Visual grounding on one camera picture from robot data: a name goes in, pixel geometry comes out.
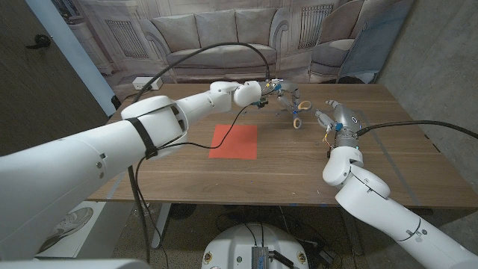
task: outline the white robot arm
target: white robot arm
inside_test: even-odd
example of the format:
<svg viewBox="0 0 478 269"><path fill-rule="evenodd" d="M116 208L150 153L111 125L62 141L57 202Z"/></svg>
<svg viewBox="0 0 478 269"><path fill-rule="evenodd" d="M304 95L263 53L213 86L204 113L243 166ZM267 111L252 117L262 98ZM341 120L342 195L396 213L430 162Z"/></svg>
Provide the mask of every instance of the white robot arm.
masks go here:
<svg viewBox="0 0 478 269"><path fill-rule="evenodd" d="M339 188L337 202L351 215L393 238L426 268L476 268L478 257L423 218L388 197L390 188L363 168L355 133L359 119L344 105L327 101L335 121L320 111L319 124L337 131L335 148L323 170L327 184Z"/></svg>
<svg viewBox="0 0 478 269"><path fill-rule="evenodd" d="M261 98L257 81L218 81L177 101L144 99L122 111L125 120L1 157L0 260L33 258L72 208L145 155L162 158L179 150L172 146L155 155L154 149L187 141L190 126L231 110L233 91L239 106Z"/></svg>

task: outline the wire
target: wire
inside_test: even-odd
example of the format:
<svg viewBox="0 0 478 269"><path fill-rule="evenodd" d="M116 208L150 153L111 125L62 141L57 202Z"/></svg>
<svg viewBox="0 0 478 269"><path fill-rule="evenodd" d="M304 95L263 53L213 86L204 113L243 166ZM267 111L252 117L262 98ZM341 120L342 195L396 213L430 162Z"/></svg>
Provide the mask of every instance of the wire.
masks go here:
<svg viewBox="0 0 478 269"><path fill-rule="evenodd" d="M264 94L261 94L261 96L266 96L266 95L269 95L271 93L273 93L275 90L271 90L269 93L264 93Z"/></svg>
<svg viewBox="0 0 478 269"><path fill-rule="evenodd" d="M262 230L262 247L264 247L264 226L262 225L262 221L261 221L261 230Z"/></svg>
<svg viewBox="0 0 478 269"><path fill-rule="evenodd" d="M297 239L298 241L302 241L302 242L312 244L312 246L314 246L314 247L317 247L319 245L317 242L313 242L313 241L305 240L305 239L302 239L302 238L298 238L297 236L294 236L294 238Z"/></svg>
<svg viewBox="0 0 478 269"><path fill-rule="evenodd" d="M331 250L332 250L332 251L335 251L335 254L338 256L338 258L341 259L341 263L337 266L337 268L342 268L342 265L343 265L343 264L342 264L342 256L341 256L340 254L338 254L338 251L333 250L334 243L337 243L337 244L339 244L339 245L341 246L342 252L344 251L344 245L342 245L342 243L341 243L339 240L337 240L337 239L335 239L334 241L332 241L332 243L330 244Z"/></svg>
<svg viewBox="0 0 478 269"><path fill-rule="evenodd" d="M152 89L152 87L149 86L148 90L145 90L144 93L149 92L151 89ZM124 100L128 99L129 97L136 96L136 95L137 95L137 93L130 94L130 95L126 96L126 97L124 98Z"/></svg>
<svg viewBox="0 0 478 269"><path fill-rule="evenodd" d="M146 158L146 157L142 157L141 160L140 160L140 162L137 164L137 167L136 167L136 175L134 176L134 179L135 179L135 182L134 182L134 183L136 184L136 189L137 189L137 192L138 192L138 194L139 194L139 196L140 196L140 199L141 199L141 201L142 201L142 203L143 203L143 206L144 206L144 208L146 208L146 210L148 211L148 215L149 215L149 219L151 220L151 224L152 224L153 227L155 227L155 230L156 230L156 232L157 232L158 235L159 235L159 241L162 242L162 241L163 241L163 238L161 237L161 233L159 232L158 228L156 227L156 223L155 223L154 220L152 219L151 210L149 210L149 207L148 207L148 205L146 204L146 201L145 201L145 199L144 199L144 197L143 197L143 194L141 193L141 189L140 189L140 186L138 185L138 181L137 181L137 176L138 176L138 173L139 173L140 165L141 165L141 163L144 161L145 158ZM164 246L162 246L162 245L161 245L161 248L162 248L162 250L163 250L163 252L164 252L164 256L166 257L166 267L169 269L170 263L169 263L168 258L167 258L166 250L164 249Z"/></svg>
<svg viewBox="0 0 478 269"><path fill-rule="evenodd" d="M168 67L162 69L158 74L156 74L154 77L152 77L146 84L144 84L144 86L141 88L141 90L136 94L135 98L133 99L133 102L132 104L134 104L135 102L137 102L141 96L143 95L143 93L145 93L147 90L150 90L151 88L151 84L158 78L160 78L164 73L166 73L168 70L170 70L171 68L175 67L176 65L180 64L182 61L185 61L187 60L188 58L191 58L193 57L194 55L197 55L201 52L204 52L205 50L208 50L208 49L212 49L212 48L215 48L215 47L218 47L218 46L227 46L227 45L239 45L239 46L246 46L250 49L252 49L254 52L256 52L261 58L262 60L264 61L265 63L265 66L266 66L266 81L268 81L270 79L270 71L269 71L269 64L267 63L267 60L266 58L262 55L262 53L254 48L253 46L251 46L250 44L247 44L247 43L241 43L241 42L225 42L225 43L218 43L218 44L214 44L214 45L210 45L210 46L207 46L207 47L204 47L200 50L197 50L193 53L190 53L189 55L186 55L184 56L183 58L177 60L175 63L173 64L170 64ZM194 145L194 146L199 146L199 147L202 147L202 148L205 148L205 149L216 149L218 147L220 147L224 140L226 139L226 136L229 134L229 132L232 130L232 126L234 125L235 121L238 119L240 113L246 109L243 108L239 114L236 116L236 118L234 119L234 122L232 123L231 125L231 128L228 130L228 132L226 133L226 135L224 136L223 140L221 141L221 143L216 146L216 147L210 147L210 146L203 146L203 145L199 145L197 143L191 143L191 142L187 142L187 143L177 143L177 144L173 144L173 145L166 145L166 146L162 146L158 149L166 149L167 147L171 147L171 146L179 146L179 145ZM140 164L141 162L143 161L144 158L142 158L140 160L140 163L138 163L138 166L137 166L137 172L139 172L139 168L140 168ZM134 196L134 202L136 204L136 206L138 207L138 211L140 212L140 220L141 220L141 224L143 226L143 234L144 234L144 239L145 239L145 244L146 244L146 260L147 262L149 263L150 262L150 259L151 259L151 254L149 252L149 243L148 243L148 231L147 231L147 226L146 226L146 218L144 217L144 211L143 211L143 208L141 206L141 201L143 201L143 204L146 205L146 202L144 201L144 197L141 193L141 190L139 189L139 185L137 184L137 173L136 175L134 174L134 171L133 171L133 167L130 166L128 167L128 174L129 174L129 181L130 181L130 184L131 184L131 190L133 192L133 196ZM167 255L166 255L166 251L164 250L163 248L163 251L164 251L164 255L166 256L166 260L167 260Z"/></svg>
<svg viewBox="0 0 478 269"><path fill-rule="evenodd" d="M254 247L257 247L257 241L255 240L255 235L254 233L252 232L252 230L247 226L247 223L244 224L246 226L246 228L249 230L249 232L251 232L251 235L253 236L254 238Z"/></svg>
<svg viewBox="0 0 478 269"><path fill-rule="evenodd" d="M334 146L331 145L331 144L327 141L327 135L328 135L328 134L329 134L329 133L326 133L326 136L323 137L322 141L323 141L323 142L325 141L325 142L327 143L327 145L329 145L329 147L330 147L331 149L334 149Z"/></svg>
<svg viewBox="0 0 478 269"><path fill-rule="evenodd" d="M229 132L232 130L232 127L234 126L234 124L236 123L236 121L238 120L238 117L240 116L240 114L244 111L244 109L246 109L248 107L248 105L244 108L242 108L238 115L235 117L234 121L232 122L231 124L231 127L229 128L229 130L226 132L226 134L224 135L223 139L221 140L221 143L219 143L219 145L217 146L203 146L203 145L200 145L200 144L197 144L197 143L192 143L192 142L184 142L184 143L176 143L176 144L166 144L165 146L161 146L158 148L158 150L160 149L166 149L168 147L171 147L171 146L179 146L179 145L194 145L194 146L199 146L199 147L202 147L202 148L205 148L205 149L217 149L219 148L224 140L226 139L226 137L228 136ZM142 157L140 159L140 161L138 162L137 166L136 166L136 174L134 174L134 171L133 171L133 167L130 166L128 168L128 173L129 173L129 179L130 179L130 183L131 183L131 190L133 191L133 195L134 195L134 201L136 203L136 206L138 207L139 205L139 209L138 211L140 211L140 220L141 220L141 224L143 226L143 233L145 233L145 242L146 242L146 259L147 259L147 262L149 263L149 260L150 260L150 253L149 253L149 237L148 237L148 233L147 233L147 230L146 230L146 219L144 217L144 211L143 211L143 207L141 206L141 203L144 205L144 207L146 208L146 210L148 211L149 213L149 218L152 222L152 225L155 227L156 229L156 232L158 233L159 235L159 240L162 241L162 238L161 238L161 233L159 232L158 228L156 227L155 225L155 222L154 220L152 219L152 216L151 216L151 211L149 210L147 204L146 204L146 201L143 197L143 194L141 193L141 190L140 190L140 187L138 185L138 176L139 176L139 172L140 172L140 166L141 164L143 163L143 161L146 159L146 156L145 157ZM164 255L166 256L166 263L167 263L167 267L169 268L169 262L168 262L168 258L167 258L167 254L166 254L166 250L164 249L164 247L162 247L163 249L163 252L164 252Z"/></svg>
<svg viewBox="0 0 478 269"><path fill-rule="evenodd" d="M282 213L282 218L284 219L284 225L285 225L285 229L287 230L287 233L290 234L291 231L289 231L289 227L287 226L287 221L285 221L285 216L284 216L284 212L282 210L282 207L279 205L279 209L281 210L281 213Z"/></svg>
<svg viewBox="0 0 478 269"><path fill-rule="evenodd" d="M322 251L325 252L327 255L331 256L327 251L325 251L325 250L322 250ZM337 268L342 268L342 261L343 261L343 260L342 260L342 256L340 256L340 254L338 254L338 253L335 253L335 255L336 255L338 258L341 259L341 263L337 266Z"/></svg>
<svg viewBox="0 0 478 269"><path fill-rule="evenodd" d="M224 232L225 230L222 230L221 228L219 228L219 223L217 222L222 216L226 216L227 213L222 213L220 214L219 216L216 217L216 228L219 230L219 232Z"/></svg>
<svg viewBox="0 0 478 269"><path fill-rule="evenodd" d="M279 206L279 209L281 209L281 213L282 213L282 218L284 219L284 224L286 225L287 227L287 222L285 221L285 217L289 217L293 220L296 221L296 223L298 224L301 224L303 226L306 226L308 227L310 230L312 230L316 235L318 235L324 242L327 246L329 246L329 242L327 241L327 239L322 235L320 234L314 227L312 227L311 225L307 224L307 223L304 223L303 221L299 220L297 217L294 217L293 215L291 214L286 214L282 211L282 208Z"/></svg>
<svg viewBox="0 0 478 269"><path fill-rule="evenodd" d="M141 201L138 194L137 185L136 182L134 182L134 171L132 166L128 167L128 174L129 183L131 184L131 190L133 191L134 201L136 203L136 207L140 215L141 225L143 226L144 244L146 246L146 261L149 264L149 262L151 261L151 253L149 252L148 229L146 226L146 218L144 217L143 206L141 206Z"/></svg>
<svg viewBox="0 0 478 269"><path fill-rule="evenodd" d="M405 121L405 122L376 124L374 126L368 126L363 128L362 130L358 130L356 134L357 136L361 136L368 133L372 129L382 128L382 127L391 127L391 126L417 125L417 124L444 126L444 127L455 129L456 131L460 131L462 133L465 133L467 135L470 135L471 137L475 137L476 139L478 139L478 134L476 132L472 132L470 130L467 130L460 126L456 126L451 123L444 123L444 122L435 121L435 120L412 120L412 121Z"/></svg>
<svg viewBox="0 0 478 269"><path fill-rule="evenodd" d="M194 55L197 55L201 52L204 52L208 49L212 49L212 48L215 48L215 47L218 47L218 46L229 46L229 45L239 45L239 46L246 46L248 48L250 48L251 50L253 50L255 53L257 53L259 56L261 56L262 60L264 61L265 65L266 65L266 81L268 81L270 79L270 71L269 71L269 64L266 60L266 58L264 57L264 55L256 48L254 48L253 46L251 46L250 44L248 43L242 43L242 42L224 42L224 43L218 43L218 44L214 44L214 45L210 45L210 46L206 46L200 50L197 50L193 53L190 53L186 56L184 56L183 58L177 60L176 62L170 64L168 67L164 68L163 70L161 70L158 74L156 74L154 77L152 77L146 84L144 84L143 88L141 88L140 92L137 93L136 97L134 98L133 100L133 103L137 102L137 100L140 99L141 95L143 95L144 92L146 92L145 89L147 89L147 87L149 87L156 79L158 79L159 77L161 77L164 73L166 73L167 71L169 71L171 68L177 66L178 64L180 64L182 61L186 61L187 59L193 57Z"/></svg>
<svg viewBox="0 0 478 269"><path fill-rule="evenodd" d="M198 143L193 143L193 142L182 142L182 143L174 143L174 144L170 144L170 145L165 145L165 146L160 146L158 147L158 150L161 150L161 149L167 149L171 146L181 146L181 145L193 145L193 146L198 146L198 147L202 147L203 149L217 149L219 148L220 146L223 145L223 142L224 140L226 139L227 135L229 135L229 132L231 132L232 130L232 127L234 126L234 124L236 123L236 121L238 120L238 117L240 116L240 114L242 113L242 111L244 111L244 109L246 109L247 107L249 107L248 105L244 108L242 108L238 115L235 117L234 121L232 122L231 124L231 127L229 128L229 130L226 132L226 134L224 135L223 139L221 140L221 143L219 143L219 145L217 146L203 146L201 144L198 144Z"/></svg>

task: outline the gray sofa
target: gray sofa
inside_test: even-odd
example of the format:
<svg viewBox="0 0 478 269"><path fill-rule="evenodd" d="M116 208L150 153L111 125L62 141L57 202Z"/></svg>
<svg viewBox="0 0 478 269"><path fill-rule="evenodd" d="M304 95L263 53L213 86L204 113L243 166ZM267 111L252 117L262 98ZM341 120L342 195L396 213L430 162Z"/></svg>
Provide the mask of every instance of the gray sofa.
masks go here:
<svg viewBox="0 0 478 269"><path fill-rule="evenodd" d="M279 70L282 32L288 30L285 8L224 10L140 20L147 40L172 64L185 55L222 42L243 42L267 59L271 74ZM252 78L265 72L263 60L245 46L221 46L201 52L173 68L177 80Z"/></svg>

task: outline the screw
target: screw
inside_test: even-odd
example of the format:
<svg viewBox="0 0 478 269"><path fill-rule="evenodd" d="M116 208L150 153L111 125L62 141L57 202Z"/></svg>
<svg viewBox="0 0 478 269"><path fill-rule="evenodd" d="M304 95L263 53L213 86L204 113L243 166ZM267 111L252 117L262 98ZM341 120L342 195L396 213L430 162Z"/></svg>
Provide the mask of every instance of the screw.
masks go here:
<svg viewBox="0 0 478 269"><path fill-rule="evenodd" d="M211 252L208 252L208 253L204 254L204 262L206 264L208 264L211 260L212 260L212 253Z"/></svg>
<svg viewBox="0 0 478 269"><path fill-rule="evenodd" d="M305 254L301 252L297 253L297 259L299 259L300 263L304 263L306 260Z"/></svg>

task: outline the wall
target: wall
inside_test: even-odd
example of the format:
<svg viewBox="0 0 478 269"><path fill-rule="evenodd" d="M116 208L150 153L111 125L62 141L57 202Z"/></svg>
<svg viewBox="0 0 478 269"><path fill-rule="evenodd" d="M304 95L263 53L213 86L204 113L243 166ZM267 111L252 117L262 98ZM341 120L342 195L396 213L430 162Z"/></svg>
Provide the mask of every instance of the wall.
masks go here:
<svg viewBox="0 0 478 269"><path fill-rule="evenodd" d="M113 115L116 111L116 108L111 103L111 97L114 96L113 91L83 47L81 47L81 44L75 38L68 25L61 18L52 2L49 0L27 0L27 4L43 24L43 27L52 36L61 52L63 52L106 115Z"/></svg>
<svg viewBox="0 0 478 269"><path fill-rule="evenodd" d="M478 1L416 0L378 83L415 120L478 132L477 44ZM478 193L478 140L439 126L422 129Z"/></svg>

